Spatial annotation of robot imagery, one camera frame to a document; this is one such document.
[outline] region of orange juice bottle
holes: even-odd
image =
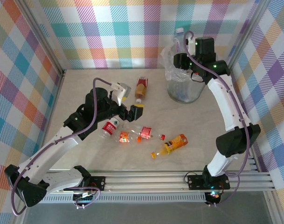
[[[137,99],[136,100],[137,104],[141,104],[142,100],[145,98],[147,85],[148,85],[148,78],[141,76],[138,79],[136,91],[134,93],[134,96]]]
[[[188,143],[187,138],[185,137],[184,134],[180,134],[178,136],[176,136],[173,140],[165,142],[162,147],[156,151],[156,152],[152,152],[151,156],[152,158],[156,158],[159,155],[167,155],[170,154],[171,152],[173,152],[174,150],[185,146]]]

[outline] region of white table surface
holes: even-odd
[[[82,165],[87,170],[203,170],[217,151],[215,139],[225,133],[220,109],[208,87],[191,104],[173,101],[166,90],[164,69],[68,70],[45,140],[50,140],[64,120],[84,103],[86,94],[92,89],[93,78],[101,77],[109,82],[123,82],[131,86],[132,91],[123,102],[129,108],[135,103],[134,91],[139,76],[146,76],[149,81],[146,99],[143,101],[143,115],[133,123],[150,126],[164,133],[166,140],[183,133],[188,144],[170,155],[152,159],[150,153],[162,141],[127,145],[112,139],[104,140],[99,137],[106,122],[103,121],[98,124],[96,131],[67,152],[53,169],[70,169]],[[101,82],[97,82],[97,87],[109,90],[109,86]],[[243,159],[244,155],[240,155],[229,170],[239,170]]]

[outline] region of glass jar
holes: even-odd
[[[203,79],[196,74],[193,74],[190,79],[184,82],[175,80],[167,81],[167,91],[169,96],[176,102],[189,104],[196,101],[201,95],[205,83]]]

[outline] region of plastic bag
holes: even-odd
[[[167,45],[165,48],[163,48],[160,54],[159,62],[165,68],[166,80],[174,80],[177,82],[185,82],[190,80],[191,70],[182,70],[175,68],[173,63],[175,54],[177,54],[177,52],[174,44]]]

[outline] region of plaid wallpaper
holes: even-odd
[[[0,224],[12,216],[4,169],[42,142],[59,76],[14,0],[0,1]]]
[[[259,0],[27,0],[62,67],[157,68],[175,29],[227,58]]]
[[[284,0],[272,0],[233,69],[236,90],[261,127],[254,150],[284,209]]]

